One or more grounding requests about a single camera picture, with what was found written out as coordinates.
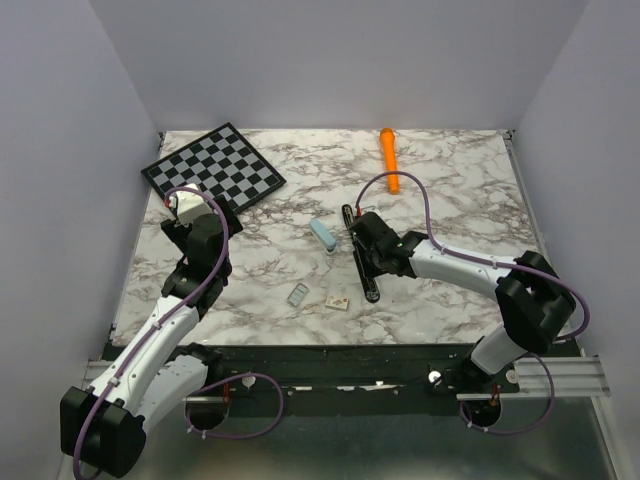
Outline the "white staples box sleeve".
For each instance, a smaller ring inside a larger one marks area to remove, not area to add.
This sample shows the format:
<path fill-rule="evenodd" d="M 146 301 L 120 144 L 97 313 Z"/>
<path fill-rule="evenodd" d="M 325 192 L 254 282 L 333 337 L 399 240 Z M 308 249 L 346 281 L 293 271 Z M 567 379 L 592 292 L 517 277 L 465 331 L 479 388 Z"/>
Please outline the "white staples box sleeve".
<path fill-rule="evenodd" d="M 329 295 L 326 298 L 325 306 L 333 310 L 346 311 L 349 306 L 349 299 L 343 296 Z"/>

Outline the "black stapler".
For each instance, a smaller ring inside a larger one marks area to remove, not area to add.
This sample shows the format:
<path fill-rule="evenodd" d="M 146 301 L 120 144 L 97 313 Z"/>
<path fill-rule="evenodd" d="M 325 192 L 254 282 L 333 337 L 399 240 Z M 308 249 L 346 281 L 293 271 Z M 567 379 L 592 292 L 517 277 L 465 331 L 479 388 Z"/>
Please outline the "black stapler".
<path fill-rule="evenodd" d="M 351 225 L 356 219 L 354 215 L 354 211 L 349 204 L 344 204 L 341 207 L 341 214 L 342 214 L 343 222 L 345 225 L 345 229 L 349 234 L 349 238 L 353 247 L 352 254 L 353 254 L 355 265 L 358 271 L 358 275 L 360 278 L 365 299 L 369 303 L 376 303 L 380 300 L 380 291 L 379 291 L 378 285 L 373 277 L 370 277 L 367 275 L 367 271 L 365 269 L 366 262 L 365 262 L 365 258 L 363 257 L 364 250 L 356 241 L 355 234 L 350 230 Z"/>

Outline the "light blue stapler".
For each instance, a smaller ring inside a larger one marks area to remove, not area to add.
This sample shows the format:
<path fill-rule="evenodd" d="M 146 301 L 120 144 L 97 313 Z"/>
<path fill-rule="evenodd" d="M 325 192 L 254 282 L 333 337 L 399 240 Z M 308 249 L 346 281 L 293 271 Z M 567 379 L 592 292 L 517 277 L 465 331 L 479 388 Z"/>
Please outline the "light blue stapler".
<path fill-rule="evenodd" d="M 332 255 L 337 249 L 337 240 L 327 227 L 317 218 L 309 222 L 311 234 L 322 246 L 328 255 Z"/>

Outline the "black grey chessboard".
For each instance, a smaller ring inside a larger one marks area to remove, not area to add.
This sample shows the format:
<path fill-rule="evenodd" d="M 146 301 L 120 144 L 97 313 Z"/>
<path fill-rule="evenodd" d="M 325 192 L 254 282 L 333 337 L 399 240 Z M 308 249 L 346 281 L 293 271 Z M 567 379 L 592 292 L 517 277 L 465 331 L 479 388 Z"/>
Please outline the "black grey chessboard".
<path fill-rule="evenodd" d="M 225 198 L 236 214 L 286 184 L 230 123 L 161 158 L 142 175 L 161 197 L 175 187 L 195 184 L 212 198 Z"/>

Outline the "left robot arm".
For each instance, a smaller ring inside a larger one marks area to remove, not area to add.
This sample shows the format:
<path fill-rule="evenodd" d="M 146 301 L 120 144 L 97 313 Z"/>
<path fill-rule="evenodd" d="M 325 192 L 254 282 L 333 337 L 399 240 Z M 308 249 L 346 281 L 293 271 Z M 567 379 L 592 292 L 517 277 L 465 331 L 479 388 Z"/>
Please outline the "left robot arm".
<path fill-rule="evenodd" d="M 129 473 L 150 431 L 195 390 L 214 393 L 220 368 L 191 348 L 169 358 L 216 302 L 232 272 L 229 240 L 242 226 L 228 202 L 195 187 L 166 196 L 176 220 L 162 223 L 183 257 L 167 277 L 151 315 L 129 345 L 86 388 L 70 388 L 60 402 L 61 450 L 82 465 L 115 478 Z"/>

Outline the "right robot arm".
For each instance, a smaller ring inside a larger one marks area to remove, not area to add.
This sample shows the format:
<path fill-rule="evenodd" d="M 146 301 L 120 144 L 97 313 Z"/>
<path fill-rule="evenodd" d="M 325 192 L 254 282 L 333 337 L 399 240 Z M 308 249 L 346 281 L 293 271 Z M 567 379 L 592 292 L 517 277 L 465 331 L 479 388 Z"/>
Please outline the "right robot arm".
<path fill-rule="evenodd" d="M 374 212 L 357 217 L 348 230 L 369 276 L 439 280 L 496 302 L 502 325 L 481 338 L 459 367 L 471 391 L 485 390 L 521 356 L 545 354 L 576 309 L 574 296 L 536 252 L 514 259 L 453 253 L 420 232 L 398 236 Z"/>

